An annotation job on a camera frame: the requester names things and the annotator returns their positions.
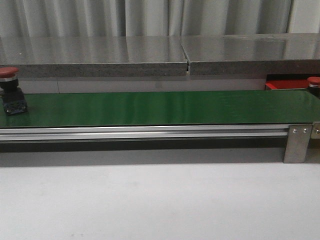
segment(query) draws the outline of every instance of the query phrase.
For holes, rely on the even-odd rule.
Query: conveyor belt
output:
[[[298,134],[290,139],[307,148],[312,124],[320,122],[320,100],[301,90],[27,94],[25,98],[28,113],[0,112],[0,143],[287,137],[294,131]]]

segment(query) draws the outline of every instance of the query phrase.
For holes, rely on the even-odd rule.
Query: green conveyor belt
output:
[[[297,124],[320,121],[306,91],[188,91],[26,94],[28,113],[0,127]]]

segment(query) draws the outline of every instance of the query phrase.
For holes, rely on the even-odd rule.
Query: gray stone slab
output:
[[[187,61],[177,37],[3,37],[6,66],[26,78],[184,76]]]
[[[320,73],[320,34],[183,36],[190,75]]]

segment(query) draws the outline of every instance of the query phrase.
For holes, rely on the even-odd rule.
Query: red object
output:
[[[318,76],[310,76],[307,78],[307,80],[313,85],[320,85],[320,77]]]
[[[270,89],[306,89],[309,82],[307,80],[271,80],[267,81],[265,85]]]
[[[17,67],[8,66],[8,67],[0,67],[0,79],[8,79],[14,77],[19,72]]]

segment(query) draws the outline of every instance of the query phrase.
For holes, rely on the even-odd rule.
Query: emergency stop button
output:
[[[0,67],[0,79],[9,79],[14,77],[19,69],[14,66]]]
[[[307,78],[307,80],[309,81],[310,84],[313,85],[320,85],[320,77],[319,76],[310,76]]]

